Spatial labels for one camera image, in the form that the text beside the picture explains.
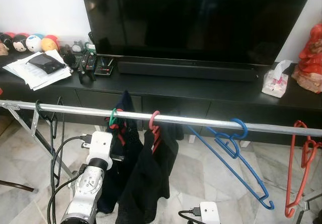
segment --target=marble floor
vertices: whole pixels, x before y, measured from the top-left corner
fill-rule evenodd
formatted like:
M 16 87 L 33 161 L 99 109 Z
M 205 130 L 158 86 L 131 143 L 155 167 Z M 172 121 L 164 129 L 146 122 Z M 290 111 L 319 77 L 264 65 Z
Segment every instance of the marble floor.
M 41 133 L 48 138 L 49 127 L 39 124 Z M 92 125 L 67 123 L 65 139 L 82 133 L 93 133 Z M 256 180 L 240 160 L 229 157 L 211 138 L 206 140 L 221 156 L 252 186 L 261 193 Z M 71 141 L 64 148 L 63 160 L 76 170 L 85 162 L 88 150 L 80 147 L 78 140 Z M 169 199 L 158 201 L 157 215 L 153 223 L 182 223 L 187 221 L 178 216 L 179 210 L 199 206 L 201 201 L 215 201 L 222 224 L 249 223 L 292 223 L 284 216 L 289 146 L 252 142 L 241 154 L 264 180 L 270 200 L 275 209 L 267 210 L 250 194 L 222 162 L 196 139 L 188 143 L 187 137 L 179 142 L 179 154 L 170 176 Z M 322 151 L 314 159 L 304 194 L 322 187 Z M 296 148 L 293 164 L 292 192 L 296 193 L 304 170 L 300 167 L 301 149 Z M 3 224 L 44 224 L 46 208 L 50 198 L 50 159 L 45 151 L 35 144 L 29 134 L 13 121 L 0 136 L 0 180 L 17 182 L 38 189 L 30 193 L 0 185 L 0 223 Z M 67 177 L 62 175 L 62 182 Z M 69 190 L 63 188 L 56 198 L 56 216 L 60 220 L 69 203 Z M 310 203 L 310 211 L 304 213 L 301 223 L 312 223 L 322 209 L 322 197 Z M 115 223 L 117 206 L 112 214 L 98 213 L 97 223 Z

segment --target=soundbar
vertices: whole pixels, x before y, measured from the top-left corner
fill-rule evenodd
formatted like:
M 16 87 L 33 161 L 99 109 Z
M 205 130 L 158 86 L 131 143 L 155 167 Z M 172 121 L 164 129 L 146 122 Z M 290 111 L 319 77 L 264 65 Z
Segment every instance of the soundbar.
M 209 61 L 141 58 L 116 59 L 120 73 L 252 82 L 258 78 L 251 65 Z

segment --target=clothes drying rack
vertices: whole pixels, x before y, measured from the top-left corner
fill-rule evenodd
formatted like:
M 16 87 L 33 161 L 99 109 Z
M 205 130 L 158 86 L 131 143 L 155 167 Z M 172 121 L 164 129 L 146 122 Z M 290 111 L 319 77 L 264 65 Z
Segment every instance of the clothes drying rack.
M 39 144 L 43 149 L 45 149 L 46 153 L 51 158 L 53 158 L 50 152 L 50 144 L 37 130 L 39 114 L 36 111 L 35 103 L 0 100 L 0 106 L 5 109 L 8 109 L 10 113 L 13 115 L 13 117 L 22 125 L 22 127 L 31 134 L 35 142 Z M 19 110 L 22 110 L 22 109 L 34 111 L 32 122 L 30 122 L 29 118 L 24 116 L 22 112 L 19 112 Z M 124 111 L 117 111 L 115 113 L 112 113 L 112 110 L 51 105 L 51 104 L 39 104 L 38 109 L 40 111 L 47 111 L 47 112 L 100 116 L 100 117 L 110 117 L 111 115 L 113 115 L 114 117 L 118 117 L 118 118 L 130 118 L 130 119 L 136 119 L 136 120 L 150 120 L 152 117 L 152 114 L 145 114 L 145 113 L 124 112 Z M 200 119 L 200 118 L 191 118 L 191 117 L 157 115 L 155 116 L 154 121 L 177 123 L 177 124 L 183 124 L 183 125 L 224 128 L 224 129 L 237 129 L 237 130 L 243 129 L 241 125 L 236 122 Z M 321 129 L 298 128 L 298 127 L 290 127 L 290 126 L 278 126 L 278 125 L 255 124 L 255 123 L 245 123 L 245 126 L 247 127 L 248 131 L 322 137 Z M 73 173 L 63 161 L 61 161 L 61 167 L 70 178 L 73 177 Z

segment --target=black phone case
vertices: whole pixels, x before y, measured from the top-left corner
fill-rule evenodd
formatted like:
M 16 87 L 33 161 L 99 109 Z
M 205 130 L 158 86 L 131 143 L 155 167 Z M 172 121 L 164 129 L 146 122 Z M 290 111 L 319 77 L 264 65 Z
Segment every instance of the black phone case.
M 47 54 L 37 55 L 30 59 L 29 63 L 43 69 L 47 74 L 66 67 L 66 64 L 60 63 L 58 60 Z

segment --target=black television screen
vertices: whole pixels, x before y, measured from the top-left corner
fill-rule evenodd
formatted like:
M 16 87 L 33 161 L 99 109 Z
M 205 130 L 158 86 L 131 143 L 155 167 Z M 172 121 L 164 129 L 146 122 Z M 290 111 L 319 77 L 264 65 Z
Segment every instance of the black television screen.
M 98 54 L 272 64 L 307 0 L 84 0 Z

